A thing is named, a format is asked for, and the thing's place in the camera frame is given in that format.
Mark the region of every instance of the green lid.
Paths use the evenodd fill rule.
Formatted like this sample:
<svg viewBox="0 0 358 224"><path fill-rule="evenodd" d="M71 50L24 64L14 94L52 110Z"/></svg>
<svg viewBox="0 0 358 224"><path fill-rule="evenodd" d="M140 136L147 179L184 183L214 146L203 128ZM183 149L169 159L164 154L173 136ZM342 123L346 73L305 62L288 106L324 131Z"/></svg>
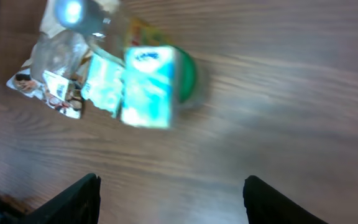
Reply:
<svg viewBox="0 0 358 224"><path fill-rule="evenodd" d="M179 47L175 47L182 56L181 88L179 92L179 102L184 103L189 100L195 91L197 82L197 66L192 57Z"/></svg>

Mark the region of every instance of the white label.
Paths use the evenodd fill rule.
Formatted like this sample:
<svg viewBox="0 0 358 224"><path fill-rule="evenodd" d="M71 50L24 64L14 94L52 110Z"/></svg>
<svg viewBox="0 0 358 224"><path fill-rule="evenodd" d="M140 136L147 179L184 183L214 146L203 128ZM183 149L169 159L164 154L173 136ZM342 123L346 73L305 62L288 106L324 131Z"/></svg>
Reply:
<svg viewBox="0 0 358 224"><path fill-rule="evenodd" d="M68 84L70 83L68 79L50 71L44 71L44 80L48 86L50 94L56 96L59 100L66 100Z"/></svg>

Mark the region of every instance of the wooden surface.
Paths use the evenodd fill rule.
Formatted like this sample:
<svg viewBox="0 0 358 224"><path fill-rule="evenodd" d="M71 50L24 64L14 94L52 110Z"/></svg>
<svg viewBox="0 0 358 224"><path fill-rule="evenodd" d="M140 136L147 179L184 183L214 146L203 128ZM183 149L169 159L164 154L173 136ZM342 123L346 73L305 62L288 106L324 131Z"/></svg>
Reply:
<svg viewBox="0 0 358 224"><path fill-rule="evenodd" d="M0 194L37 208L88 172L100 223L247 223L251 174L329 223L358 223L358 0L130 0L211 75L171 131L87 104L75 121L4 86L45 0L0 0Z"/></svg>

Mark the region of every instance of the crumpled wrapper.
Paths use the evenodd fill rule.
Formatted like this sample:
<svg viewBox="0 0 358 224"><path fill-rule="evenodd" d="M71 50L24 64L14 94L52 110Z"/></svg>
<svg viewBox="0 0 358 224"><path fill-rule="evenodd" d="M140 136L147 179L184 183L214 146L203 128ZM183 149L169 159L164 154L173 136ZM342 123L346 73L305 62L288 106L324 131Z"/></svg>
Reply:
<svg viewBox="0 0 358 224"><path fill-rule="evenodd" d="M118 0L96 0L104 10ZM67 117L79 119L83 109L81 89L86 81L92 52L80 34L62 27L49 0L40 25L40 37L30 59L7 81L9 88L36 97Z"/></svg>

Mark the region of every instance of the wood grain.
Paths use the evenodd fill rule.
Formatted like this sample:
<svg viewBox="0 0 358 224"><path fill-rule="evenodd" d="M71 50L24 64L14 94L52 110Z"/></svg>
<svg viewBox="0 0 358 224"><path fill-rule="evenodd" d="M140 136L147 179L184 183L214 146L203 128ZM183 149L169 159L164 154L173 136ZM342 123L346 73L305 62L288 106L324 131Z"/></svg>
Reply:
<svg viewBox="0 0 358 224"><path fill-rule="evenodd" d="M100 223L247 223L253 174L329 223L358 223L358 1L126 3L197 58L206 103L171 131L91 103L65 118L4 86L45 0L0 0L0 194L37 208L95 172Z"/></svg>

